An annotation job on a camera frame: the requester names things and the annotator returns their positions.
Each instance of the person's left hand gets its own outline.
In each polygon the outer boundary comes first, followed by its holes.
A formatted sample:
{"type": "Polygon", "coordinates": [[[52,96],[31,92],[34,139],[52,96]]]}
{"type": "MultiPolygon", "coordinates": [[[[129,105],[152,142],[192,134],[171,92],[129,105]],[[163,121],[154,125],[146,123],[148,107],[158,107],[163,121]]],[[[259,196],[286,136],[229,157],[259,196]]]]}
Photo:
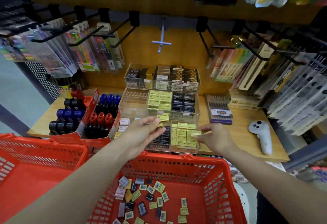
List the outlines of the person's left hand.
{"type": "Polygon", "coordinates": [[[151,141],[166,131],[164,127],[157,129],[159,122],[157,116],[138,119],[117,138],[117,142],[123,143],[126,149],[124,155],[127,160],[137,157],[151,141]]]}

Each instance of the black pants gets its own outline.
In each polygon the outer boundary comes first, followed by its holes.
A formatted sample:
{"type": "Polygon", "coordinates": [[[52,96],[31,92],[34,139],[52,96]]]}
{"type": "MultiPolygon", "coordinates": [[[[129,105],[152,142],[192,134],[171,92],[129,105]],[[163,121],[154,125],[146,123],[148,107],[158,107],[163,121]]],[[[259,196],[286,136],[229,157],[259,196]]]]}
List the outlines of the black pants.
{"type": "Polygon", "coordinates": [[[278,210],[259,191],[257,202],[257,224],[288,224],[278,210]]]}

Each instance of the shopping basket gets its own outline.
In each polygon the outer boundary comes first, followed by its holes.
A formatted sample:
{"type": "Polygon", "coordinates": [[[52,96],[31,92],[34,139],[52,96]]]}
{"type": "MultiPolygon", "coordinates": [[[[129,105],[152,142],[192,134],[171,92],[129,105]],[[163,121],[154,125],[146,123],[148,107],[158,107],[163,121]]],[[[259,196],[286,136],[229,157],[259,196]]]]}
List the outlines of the shopping basket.
{"type": "Polygon", "coordinates": [[[83,145],[0,134],[0,223],[69,176],[87,155],[83,145]]]}
{"type": "MultiPolygon", "coordinates": [[[[243,207],[225,160],[143,152],[123,166],[98,201],[87,221],[88,224],[111,224],[118,217],[119,203],[122,201],[116,200],[114,195],[118,181],[123,175],[133,181],[136,178],[143,178],[147,185],[154,186],[154,183],[159,181],[166,186],[165,192],[169,201],[161,208],[162,211],[166,211],[166,222],[178,223],[182,207],[181,198],[186,198],[189,210],[187,223],[246,223],[243,207]]],[[[145,223],[162,223],[156,217],[156,209],[149,209],[149,201],[145,199],[147,193],[141,191],[142,195],[134,202],[134,218],[129,219],[128,223],[134,223],[136,217],[140,217],[145,223]],[[143,217],[140,216],[137,207],[142,201],[147,210],[143,217]]],[[[155,191],[154,197],[156,201],[161,194],[155,191]]]]}

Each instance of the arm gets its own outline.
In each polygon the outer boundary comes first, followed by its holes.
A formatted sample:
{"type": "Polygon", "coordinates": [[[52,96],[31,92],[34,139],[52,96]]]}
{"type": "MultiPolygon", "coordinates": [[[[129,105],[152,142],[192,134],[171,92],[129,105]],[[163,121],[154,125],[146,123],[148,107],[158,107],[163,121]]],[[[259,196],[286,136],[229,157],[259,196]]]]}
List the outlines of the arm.
{"type": "Polygon", "coordinates": [[[133,121],[120,137],[7,223],[85,223],[121,167],[166,130],[156,129],[158,124],[155,116],[133,121]]]}
{"type": "Polygon", "coordinates": [[[241,150],[222,124],[208,124],[198,127],[198,130],[212,131],[196,136],[196,139],[235,165],[289,223],[326,222],[327,192],[241,150]]]}

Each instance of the hand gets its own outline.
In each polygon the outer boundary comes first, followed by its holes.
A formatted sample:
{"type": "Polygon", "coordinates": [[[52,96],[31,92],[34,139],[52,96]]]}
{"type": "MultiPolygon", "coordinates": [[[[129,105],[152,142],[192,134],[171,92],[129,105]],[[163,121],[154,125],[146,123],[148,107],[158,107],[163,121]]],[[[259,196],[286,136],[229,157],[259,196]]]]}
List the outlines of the hand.
{"type": "Polygon", "coordinates": [[[117,141],[123,143],[126,149],[124,155],[127,160],[137,157],[144,148],[159,135],[162,135],[166,128],[157,129],[160,120],[157,116],[149,116],[133,121],[117,141]]]}
{"type": "Polygon", "coordinates": [[[197,130],[202,132],[211,131],[211,133],[197,135],[195,139],[206,144],[211,151],[220,156],[227,156],[228,152],[237,148],[231,134],[221,123],[199,126],[197,130]]]}

